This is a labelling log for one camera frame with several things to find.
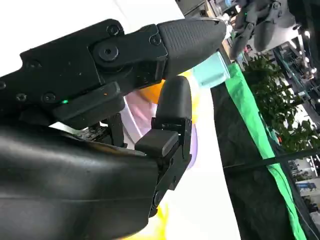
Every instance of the robotic arm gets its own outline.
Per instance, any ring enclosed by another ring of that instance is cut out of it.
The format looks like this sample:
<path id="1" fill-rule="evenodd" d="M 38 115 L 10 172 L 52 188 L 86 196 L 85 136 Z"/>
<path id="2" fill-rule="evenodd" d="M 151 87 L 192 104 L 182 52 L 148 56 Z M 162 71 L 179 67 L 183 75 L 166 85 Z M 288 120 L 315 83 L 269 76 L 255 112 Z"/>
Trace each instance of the robotic arm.
<path id="1" fill-rule="evenodd" d="M 125 35 L 109 19 L 23 52 L 22 68 L 0 77 L 0 239 L 105 240 L 143 229 L 190 162 L 191 91 L 177 75 L 225 34 L 221 21 L 182 19 Z M 152 129 L 126 149 L 123 97 L 162 79 Z M 55 122 L 88 129 L 71 135 Z"/>
<path id="2" fill-rule="evenodd" d="M 236 17 L 235 31 L 230 58 L 236 59 L 254 34 L 254 46 L 258 52 L 271 42 L 279 19 L 288 12 L 287 0 L 242 1 Z"/>

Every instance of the black cloth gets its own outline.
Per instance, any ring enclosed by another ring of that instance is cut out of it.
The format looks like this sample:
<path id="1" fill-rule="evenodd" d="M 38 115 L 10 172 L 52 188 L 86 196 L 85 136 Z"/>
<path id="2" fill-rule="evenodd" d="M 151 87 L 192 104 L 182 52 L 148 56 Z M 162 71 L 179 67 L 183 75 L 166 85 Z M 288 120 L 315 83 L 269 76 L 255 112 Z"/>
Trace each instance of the black cloth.
<path id="1" fill-rule="evenodd" d="M 223 83 L 211 89 L 214 104 L 215 129 L 224 167 L 252 160 L 262 161 L 261 155 L 243 121 L 236 105 Z M 284 172 L 292 189 L 295 188 L 290 171 Z M 242 173 L 226 175 L 229 195 L 243 240 L 293 240 L 286 202 L 276 181 L 266 167 Z M 308 210 L 297 189 L 292 191 L 294 201 L 311 225 Z M 301 226 L 307 239 L 316 239 Z"/>
<path id="2" fill-rule="evenodd" d="M 269 138 L 269 143 L 272 147 L 272 150 L 274 152 L 275 156 L 281 156 L 286 154 L 285 150 L 279 146 L 273 139 Z M 306 235 L 306 238 L 308 240 L 316 240 L 317 238 L 320 239 L 320 233 L 318 231 L 318 228 L 316 227 L 314 221 L 309 215 L 309 210 L 300 196 L 300 190 L 295 184 L 295 180 L 293 176 L 291 175 L 291 170 L 289 163 L 282 162 L 281 164 L 282 171 L 284 175 L 286 176 L 286 179 L 290 185 L 290 189 L 292 192 L 292 197 L 294 204 L 296 205 L 296 208 L 298 209 L 298 216 L 299 216 L 299 222 L 301 224 L 301 227 Z"/>

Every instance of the white table surface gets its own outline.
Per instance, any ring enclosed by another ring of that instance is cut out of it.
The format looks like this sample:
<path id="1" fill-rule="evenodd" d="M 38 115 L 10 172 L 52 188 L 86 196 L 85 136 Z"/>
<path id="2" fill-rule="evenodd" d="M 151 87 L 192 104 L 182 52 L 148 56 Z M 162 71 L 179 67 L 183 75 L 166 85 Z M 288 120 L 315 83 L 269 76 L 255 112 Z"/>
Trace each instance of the white table surface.
<path id="1" fill-rule="evenodd" d="M 84 27 L 113 18 L 126 33 L 182 19 L 174 0 L 11 0 L 0 3 L 0 76 L 20 68 L 19 54 Z M 214 124 L 211 92 L 201 90 L 198 155 L 175 191 L 168 191 L 167 239 L 238 240 Z"/>

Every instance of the green plant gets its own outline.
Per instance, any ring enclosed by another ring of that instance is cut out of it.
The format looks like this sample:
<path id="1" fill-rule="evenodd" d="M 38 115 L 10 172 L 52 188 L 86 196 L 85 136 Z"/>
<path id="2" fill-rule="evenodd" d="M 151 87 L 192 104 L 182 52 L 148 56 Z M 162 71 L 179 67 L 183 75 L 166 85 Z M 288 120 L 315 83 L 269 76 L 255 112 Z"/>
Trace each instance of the green plant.
<path id="1" fill-rule="evenodd" d="M 297 152 L 312 145 L 320 146 L 318 134 L 310 121 L 295 123 L 298 105 L 303 103 L 299 96 L 294 96 L 290 86 L 281 80 L 283 76 L 279 66 L 272 64 L 269 56 L 260 54 L 245 65 L 243 73 L 269 130 L 275 130 L 281 139 L 281 145 L 287 152 Z"/>

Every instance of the green strip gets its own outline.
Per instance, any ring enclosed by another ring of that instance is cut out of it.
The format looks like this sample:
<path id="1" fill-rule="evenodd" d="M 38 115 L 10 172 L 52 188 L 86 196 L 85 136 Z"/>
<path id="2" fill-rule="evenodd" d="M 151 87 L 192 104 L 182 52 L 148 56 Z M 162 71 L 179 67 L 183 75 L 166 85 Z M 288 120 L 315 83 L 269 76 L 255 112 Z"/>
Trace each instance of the green strip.
<path id="1" fill-rule="evenodd" d="M 228 67 L 228 70 L 231 78 L 225 82 L 226 88 L 240 112 L 255 145 L 263 159 L 274 157 L 275 154 L 270 146 L 264 125 L 260 119 L 256 101 L 247 85 L 240 67 L 237 64 L 232 64 Z M 279 191 L 286 202 L 289 220 L 295 239 L 306 240 L 305 233 L 299 223 L 290 186 L 284 172 L 278 163 L 273 164 L 268 170 L 274 177 Z"/>

